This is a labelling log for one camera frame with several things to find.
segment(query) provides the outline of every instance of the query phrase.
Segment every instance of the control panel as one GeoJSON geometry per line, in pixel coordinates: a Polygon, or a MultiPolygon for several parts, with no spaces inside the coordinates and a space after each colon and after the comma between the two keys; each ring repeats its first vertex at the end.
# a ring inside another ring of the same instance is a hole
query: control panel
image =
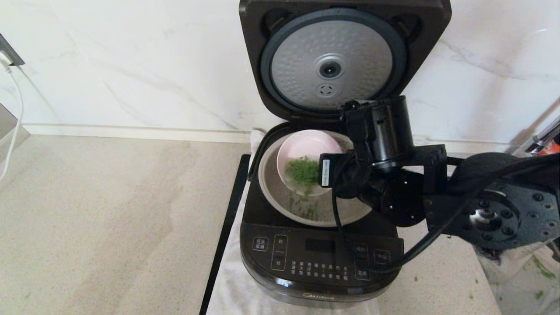
{"type": "Polygon", "coordinates": [[[288,229],[253,225],[246,242],[261,267],[287,280],[332,285],[363,285],[383,274],[372,274],[370,266],[388,265],[403,250],[399,238],[348,234],[358,260],[342,243],[336,231],[288,229]]]}

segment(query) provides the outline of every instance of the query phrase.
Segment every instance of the chopped green vegetable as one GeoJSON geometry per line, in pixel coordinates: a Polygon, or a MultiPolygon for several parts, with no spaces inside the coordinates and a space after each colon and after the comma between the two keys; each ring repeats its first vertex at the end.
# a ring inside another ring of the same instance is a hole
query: chopped green vegetable
{"type": "Polygon", "coordinates": [[[547,279],[556,279],[556,275],[548,271],[548,269],[544,267],[540,260],[538,260],[535,256],[533,256],[533,261],[535,262],[537,268],[540,269],[540,273],[543,276],[545,276],[547,279]]]}
{"type": "Polygon", "coordinates": [[[319,162],[311,161],[307,156],[291,160],[286,166],[286,174],[296,188],[303,189],[308,196],[313,186],[319,183],[319,162]]]}

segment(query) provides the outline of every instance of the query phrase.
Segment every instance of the white marble wall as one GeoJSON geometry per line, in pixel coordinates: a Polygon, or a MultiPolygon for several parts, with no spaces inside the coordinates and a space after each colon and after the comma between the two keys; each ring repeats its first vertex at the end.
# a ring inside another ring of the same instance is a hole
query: white marble wall
{"type": "MultiPolygon", "coordinates": [[[[2,3],[0,33],[45,98],[17,75],[25,123],[249,130],[280,122],[256,91],[238,0],[2,3]]],[[[560,97],[560,0],[452,6],[405,90],[413,131],[510,142],[560,97]]],[[[17,113],[4,75],[0,100],[17,113]]]]}

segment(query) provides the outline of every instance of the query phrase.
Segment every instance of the label sticker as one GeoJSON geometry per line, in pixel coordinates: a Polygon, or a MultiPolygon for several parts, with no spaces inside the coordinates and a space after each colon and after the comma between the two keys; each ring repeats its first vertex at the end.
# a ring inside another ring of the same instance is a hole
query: label sticker
{"type": "Polygon", "coordinates": [[[330,173],[330,160],[323,160],[323,178],[321,182],[322,186],[329,185],[329,173],[330,173]]]}

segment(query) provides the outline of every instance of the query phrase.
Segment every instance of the beige countertop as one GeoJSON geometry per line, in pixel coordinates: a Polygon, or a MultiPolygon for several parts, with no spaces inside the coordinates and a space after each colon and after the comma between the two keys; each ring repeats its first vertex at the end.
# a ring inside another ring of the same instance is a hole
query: beige countertop
{"type": "MultiPolygon", "coordinates": [[[[31,136],[0,183],[0,314],[198,313],[248,152],[230,143],[31,136]]],[[[423,233],[422,224],[400,230],[407,248],[423,233]]],[[[378,302],[382,314],[500,313],[458,238],[440,237],[378,302]]]]}

